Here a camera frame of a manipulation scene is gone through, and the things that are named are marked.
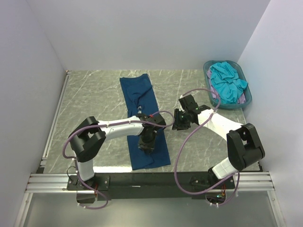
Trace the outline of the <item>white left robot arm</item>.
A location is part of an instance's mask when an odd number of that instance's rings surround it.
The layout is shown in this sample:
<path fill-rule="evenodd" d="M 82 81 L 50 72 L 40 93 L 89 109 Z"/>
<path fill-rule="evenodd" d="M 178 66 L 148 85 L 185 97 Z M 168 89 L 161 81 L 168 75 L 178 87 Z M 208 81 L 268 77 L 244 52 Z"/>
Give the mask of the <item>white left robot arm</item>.
<path fill-rule="evenodd" d="M 68 138 L 75 154 L 78 185 L 84 190 L 94 186 L 93 158 L 104 142 L 124 136 L 137 136 L 137 148 L 144 154 L 149 154 L 155 148 L 157 131 L 165 127 L 166 122 L 160 113 L 139 113 L 115 121 L 97 121 L 93 116 L 88 117 Z"/>

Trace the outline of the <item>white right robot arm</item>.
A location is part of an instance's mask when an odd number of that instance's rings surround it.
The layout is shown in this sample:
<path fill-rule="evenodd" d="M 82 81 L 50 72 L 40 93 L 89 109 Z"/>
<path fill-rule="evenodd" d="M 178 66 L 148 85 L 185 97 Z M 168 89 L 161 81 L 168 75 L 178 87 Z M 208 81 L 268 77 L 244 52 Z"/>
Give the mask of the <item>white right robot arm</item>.
<path fill-rule="evenodd" d="M 195 123 L 215 132 L 227 142 L 227 158 L 207 171 L 210 187 L 220 188 L 226 177 L 265 157 L 265 151 L 253 124 L 234 122 L 206 105 L 199 106 L 192 95 L 180 98 L 179 102 L 181 108 L 174 111 L 173 130 L 187 130 Z"/>

